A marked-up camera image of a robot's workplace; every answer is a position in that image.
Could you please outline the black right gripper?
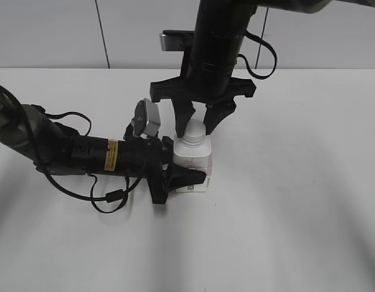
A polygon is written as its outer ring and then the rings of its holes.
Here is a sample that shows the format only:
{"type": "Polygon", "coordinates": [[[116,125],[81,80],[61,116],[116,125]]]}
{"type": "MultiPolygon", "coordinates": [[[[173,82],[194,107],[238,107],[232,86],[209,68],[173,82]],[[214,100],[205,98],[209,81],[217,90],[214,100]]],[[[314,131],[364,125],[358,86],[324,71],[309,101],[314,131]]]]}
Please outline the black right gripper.
{"type": "Polygon", "coordinates": [[[232,76],[236,58],[236,54],[231,54],[204,60],[184,54],[179,76],[150,84],[151,101],[172,99],[178,137],[183,137],[195,113],[191,101],[206,103],[204,125],[206,135],[210,135],[223,119],[235,112],[235,96],[253,97],[256,90],[253,81],[232,76]]]}

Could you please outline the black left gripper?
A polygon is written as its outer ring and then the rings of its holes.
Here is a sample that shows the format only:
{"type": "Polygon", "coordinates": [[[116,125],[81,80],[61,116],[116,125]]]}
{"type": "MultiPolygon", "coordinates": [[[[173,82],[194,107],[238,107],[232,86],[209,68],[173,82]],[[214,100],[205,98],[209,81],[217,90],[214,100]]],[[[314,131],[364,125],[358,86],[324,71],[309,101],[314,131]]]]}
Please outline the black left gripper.
{"type": "Polygon", "coordinates": [[[172,160],[173,139],[169,136],[163,136],[162,139],[133,137],[127,141],[119,141],[116,173],[136,179],[128,187],[129,192],[142,179],[146,179],[154,204],[165,204],[168,193],[173,191],[206,191],[205,172],[184,168],[171,163],[172,160]],[[168,165],[166,171],[163,169],[164,165],[168,165]]]}

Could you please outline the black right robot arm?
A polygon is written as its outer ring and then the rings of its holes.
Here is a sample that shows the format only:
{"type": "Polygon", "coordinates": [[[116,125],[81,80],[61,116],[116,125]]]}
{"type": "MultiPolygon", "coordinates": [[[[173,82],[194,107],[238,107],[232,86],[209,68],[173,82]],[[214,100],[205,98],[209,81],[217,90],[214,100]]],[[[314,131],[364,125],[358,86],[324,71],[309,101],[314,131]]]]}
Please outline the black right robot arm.
{"type": "Polygon", "coordinates": [[[180,74],[150,84],[154,103],[172,101],[175,131],[182,137],[195,113],[193,104],[206,106],[203,119],[206,134],[236,110],[237,96],[251,98],[256,91],[252,79],[232,76],[243,40],[248,38],[266,47],[277,59],[274,48],[261,37],[248,31],[251,17],[258,7],[314,14],[329,1],[200,1],[195,29],[164,30],[160,33],[161,49],[182,52],[180,74]]]}

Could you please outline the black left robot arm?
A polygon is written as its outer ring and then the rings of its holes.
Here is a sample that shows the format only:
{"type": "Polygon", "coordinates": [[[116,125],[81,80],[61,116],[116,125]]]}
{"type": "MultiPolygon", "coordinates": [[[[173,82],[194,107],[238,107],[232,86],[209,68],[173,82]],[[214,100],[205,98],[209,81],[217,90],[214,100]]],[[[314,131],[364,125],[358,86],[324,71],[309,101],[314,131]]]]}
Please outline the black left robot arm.
{"type": "Polygon", "coordinates": [[[158,137],[159,110],[142,99],[121,140],[92,137],[63,125],[62,114],[49,114],[42,106],[20,103],[0,85],[0,143],[30,159],[51,184],[56,176],[121,176],[124,189],[93,194],[82,200],[93,205],[118,202],[125,206],[129,193],[143,179],[152,201],[164,204],[171,191],[201,184],[206,173],[173,162],[173,140],[158,137]]]}

